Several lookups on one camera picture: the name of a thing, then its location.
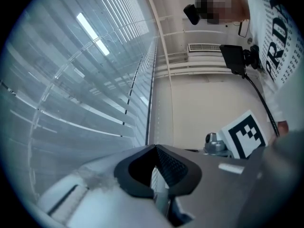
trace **white pipe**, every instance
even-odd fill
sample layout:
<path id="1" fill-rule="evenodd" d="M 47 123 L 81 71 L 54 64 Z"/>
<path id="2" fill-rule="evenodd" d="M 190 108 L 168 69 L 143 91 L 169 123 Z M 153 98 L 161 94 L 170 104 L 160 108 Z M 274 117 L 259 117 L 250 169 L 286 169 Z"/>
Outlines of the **white pipe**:
<path id="1" fill-rule="evenodd" d="M 163 16 L 163 17 L 160 17 L 160 20 L 165 19 L 165 18 L 170 18 L 170 17 L 173 17 L 173 16 L 174 15 Z"/>
<path id="2" fill-rule="evenodd" d="M 183 31 L 177 31 L 177 32 L 173 32 L 173 33 L 164 34 L 163 36 L 171 36 L 171 35 L 182 34 L 182 33 L 201 33 L 201 32 L 225 34 L 224 32 L 215 31 L 215 30 L 183 30 Z"/>
<path id="3" fill-rule="evenodd" d="M 181 56 L 176 56 L 176 57 L 170 57 L 169 60 L 175 60 L 175 59 L 179 59 L 179 58 L 185 58 L 185 57 L 188 57 L 187 55 L 181 55 Z M 161 58 L 159 59 L 158 61 L 159 62 L 164 62 L 166 59 L 164 58 Z"/>
<path id="4" fill-rule="evenodd" d="M 173 67 L 191 67 L 191 66 L 226 66 L 225 62 L 214 62 L 214 61 L 202 61 L 202 62 L 186 62 L 186 63 L 175 63 L 170 65 Z"/>
<path id="5" fill-rule="evenodd" d="M 168 68 L 170 86 L 172 88 L 170 69 L 169 69 L 169 57 L 168 57 L 168 51 L 167 51 L 167 47 L 166 47 L 166 42 L 165 42 L 163 30 L 162 30 L 162 25 L 161 25 L 161 22 L 160 22 L 160 19 L 159 19 L 159 16 L 158 16 L 157 9 L 155 7 L 154 1 L 153 0 L 148 0 L 148 1 L 149 1 L 150 5 L 151 5 L 153 14 L 155 16 L 156 24 L 157 24 L 157 27 L 158 27 L 158 30 L 159 30 L 159 33 L 160 33 L 160 36 L 161 36 L 161 41 L 162 41 L 161 43 L 162 43 L 163 51 L 164 51 L 165 57 L 166 57 L 166 63 L 167 63 L 167 68 Z"/>
<path id="6" fill-rule="evenodd" d="M 205 74 L 213 74 L 215 72 L 217 73 L 231 73 L 231 70 L 229 68 L 217 68 L 217 67 L 196 67 L 196 68 L 181 68 L 181 69 L 175 69 L 172 70 L 171 74 L 175 75 L 178 73 L 187 73 L 187 74 L 193 74 L 195 72 L 205 73 Z M 167 75 L 166 71 L 162 71 L 156 74 L 156 76 L 162 76 Z"/>
<path id="7" fill-rule="evenodd" d="M 185 54 L 185 53 L 187 53 L 187 51 L 170 53 L 170 54 L 168 54 L 168 56 L 171 56 L 171 55 L 176 55 L 176 54 Z"/>
<path id="8" fill-rule="evenodd" d="M 188 57 L 188 60 L 190 60 L 189 62 L 198 62 L 198 61 L 225 62 L 223 56 L 191 56 L 190 55 Z"/>
<path id="9" fill-rule="evenodd" d="M 170 69 L 173 68 L 178 68 L 178 67 L 197 67 L 197 66 L 201 66 L 201 67 L 205 67 L 205 66 L 213 66 L 213 68 L 222 68 L 225 67 L 226 64 L 222 63 L 222 62 L 184 62 L 184 63 L 174 63 L 174 64 L 170 64 L 169 67 Z M 156 71 L 162 71 L 166 69 L 166 65 L 162 65 L 162 66 L 158 66 L 155 68 Z"/>
<path id="10" fill-rule="evenodd" d="M 178 62 L 175 62 L 175 63 L 170 63 L 170 64 L 176 64 L 176 63 L 185 63 L 187 62 L 187 60 L 182 60 L 182 61 L 178 61 Z"/>
<path id="11" fill-rule="evenodd" d="M 155 4 L 154 4 L 154 1 L 153 0 L 148 0 L 149 3 L 150 3 L 150 6 L 152 8 L 152 11 L 153 11 L 153 14 L 154 14 L 154 17 L 155 17 L 155 20 L 156 20 L 156 24 L 157 24 L 157 27 L 158 27 L 158 30 L 159 30 L 159 33 L 160 33 L 160 36 L 161 36 L 161 43 L 162 43 L 162 48 L 163 48 L 163 51 L 165 53 L 165 57 L 166 57 L 166 64 L 167 64 L 167 70 L 168 70 L 168 75 L 169 75 L 169 82 L 170 82 L 170 88 L 171 88 L 171 104 L 172 104 L 172 145 L 174 146 L 174 115 L 173 115 L 173 97 L 172 97 L 172 82 L 171 82 L 171 74 L 170 74 L 170 68 L 169 68 L 169 57 L 168 57 L 168 51 L 167 51 L 167 46 L 166 46 L 166 42 L 165 42 L 165 37 L 163 36 L 163 30 L 162 30 L 162 25 L 161 25 L 161 22 L 160 22 L 160 19 L 159 19 L 159 16 L 158 16 L 158 13 L 157 13 L 157 9 L 155 7 Z"/>
<path id="12" fill-rule="evenodd" d="M 187 72 L 187 73 L 173 73 L 173 76 L 179 76 L 179 75 L 199 75 L 199 74 L 231 74 L 231 72 Z M 155 75 L 155 78 L 164 78 L 168 77 L 168 74 L 166 75 Z"/>

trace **ceiling light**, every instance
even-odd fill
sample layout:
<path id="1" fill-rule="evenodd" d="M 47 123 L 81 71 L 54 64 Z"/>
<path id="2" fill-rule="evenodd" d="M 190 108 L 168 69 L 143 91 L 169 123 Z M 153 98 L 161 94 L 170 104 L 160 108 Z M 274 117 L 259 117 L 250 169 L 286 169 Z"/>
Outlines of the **ceiling light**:
<path id="1" fill-rule="evenodd" d="M 108 13 L 110 14 L 111 18 L 113 19 L 113 21 L 114 21 L 115 25 L 118 27 L 118 25 L 117 25 L 116 21 L 114 20 L 114 17 L 112 16 L 112 14 L 111 14 L 110 10 L 108 9 L 108 7 L 106 6 L 105 2 L 104 2 L 103 0 L 101 0 L 101 1 L 103 2 L 104 7 L 106 8 L 106 10 L 108 11 Z M 124 41 L 125 41 L 125 42 L 127 42 L 127 40 L 125 39 L 125 37 L 124 37 L 124 35 L 122 34 L 122 32 L 121 32 L 121 31 L 119 31 L 119 32 L 120 32 L 120 34 L 122 35 L 122 37 L 123 37 Z"/>
<path id="2" fill-rule="evenodd" d="M 95 40 L 98 36 L 95 33 L 95 31 L 93 30 L 93 28 L 90 26 L 88 21 L 85 19 L 85 17 L 83 16 L 82 13 L 78 14 L 77 19 L 81 23 L 81 25 L 85 28 L 85 30 L 87 31 L 89 36 L 92 38 L 92 40 Z M 101 40 L 96 41 L 96 45 L 98 45 L 98 47 L 102 50 L 102 52 L 104 53 L 105 56 L 110 53 Z"/>

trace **white wall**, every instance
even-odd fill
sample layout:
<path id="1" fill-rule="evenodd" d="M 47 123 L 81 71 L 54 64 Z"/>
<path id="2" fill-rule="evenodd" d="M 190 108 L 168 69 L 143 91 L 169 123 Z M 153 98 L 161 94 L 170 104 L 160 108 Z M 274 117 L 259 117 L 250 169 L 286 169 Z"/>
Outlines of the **white wall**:
<path id="1" fill-rule="evenodd" d="M 257 79 L 254 82 L 260 88 Z M 152 114 L 154 128 L 158 131 L 155 140 L 166 143 L 170 138 L 166 135 L 170 132 L 166 122 L 170 112 L 164 106 L 170 105 L 170 91 L 161 85 L 154 90 L 157 94 L 153 100 L 158 107 L 157 113 Z M 254 88 L 235 75 L 173 76 L 172 105 L 174 147 L 202 149 L 208 133 L 219 131 L 247 110 L 256 116 L 268 140 L 273 134 Z"/>
<path id="2" fill-rule="evenodd" d="M 207 24 L 204 19 L 201 19 L 197 25 L 192 25 L 184 14 L 183 9 L 188 4 L 194 4 L 195 0 L 153 0 L 158 12 L 159 17 L 174 16 L 166 18 L 161 21 L 161 26 L 164 34 L 173 33 L 177 31 L 188 30 L 212 30 L 220 31 L 219 33 L 183 33 L 166 36 L 166 46 L 168 53 L 181 52 L 186 50 L 188 43 L 215 43 L 215 44 L 229 44 L 239 45 L 243 49 L 248 49 L 250 46 L 247 44 L 247 40 L 251 37 L 250 32 L 247 33 L 247 37 L 243 38 L 238 35 L 239 26 L 235 26 L 233 23 L 225 23 L 221 25 Z"/>

